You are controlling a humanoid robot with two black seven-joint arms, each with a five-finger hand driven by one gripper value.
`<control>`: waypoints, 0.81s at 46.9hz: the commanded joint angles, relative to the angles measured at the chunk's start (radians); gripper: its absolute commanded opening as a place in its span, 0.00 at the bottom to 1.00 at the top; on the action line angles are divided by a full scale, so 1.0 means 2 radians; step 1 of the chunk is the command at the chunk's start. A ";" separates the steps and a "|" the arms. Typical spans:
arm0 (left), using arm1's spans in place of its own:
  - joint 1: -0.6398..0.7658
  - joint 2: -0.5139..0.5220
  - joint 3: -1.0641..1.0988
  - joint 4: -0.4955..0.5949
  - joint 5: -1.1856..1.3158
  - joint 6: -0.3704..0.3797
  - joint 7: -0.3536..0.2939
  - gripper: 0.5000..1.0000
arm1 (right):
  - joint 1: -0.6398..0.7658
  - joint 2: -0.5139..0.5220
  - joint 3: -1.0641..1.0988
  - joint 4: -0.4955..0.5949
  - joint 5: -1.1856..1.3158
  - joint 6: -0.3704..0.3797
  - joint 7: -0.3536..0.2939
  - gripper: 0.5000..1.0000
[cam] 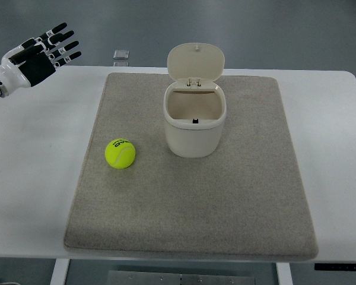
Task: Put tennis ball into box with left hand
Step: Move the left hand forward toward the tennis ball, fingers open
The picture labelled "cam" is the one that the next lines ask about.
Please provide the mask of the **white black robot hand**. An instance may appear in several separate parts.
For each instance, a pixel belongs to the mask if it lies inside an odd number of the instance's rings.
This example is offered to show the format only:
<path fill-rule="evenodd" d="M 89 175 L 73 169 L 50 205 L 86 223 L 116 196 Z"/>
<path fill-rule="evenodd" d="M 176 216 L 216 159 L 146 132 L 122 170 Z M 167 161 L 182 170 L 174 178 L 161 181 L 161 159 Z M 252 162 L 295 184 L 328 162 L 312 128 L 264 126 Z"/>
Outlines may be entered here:
<path fill-rule="evenodd" d="M 56 70 L 81 56 L 80 51 L 69 51 L 79 41 L 66 44 L 74 35 L 73 31 L 62 31 L 67 23 L 48 30 L 38 37 L 32 37 L 7 52 L 0 64 L 0 97 L 4 98 L 19 88 L 34 87 L 50 77 Z"/>

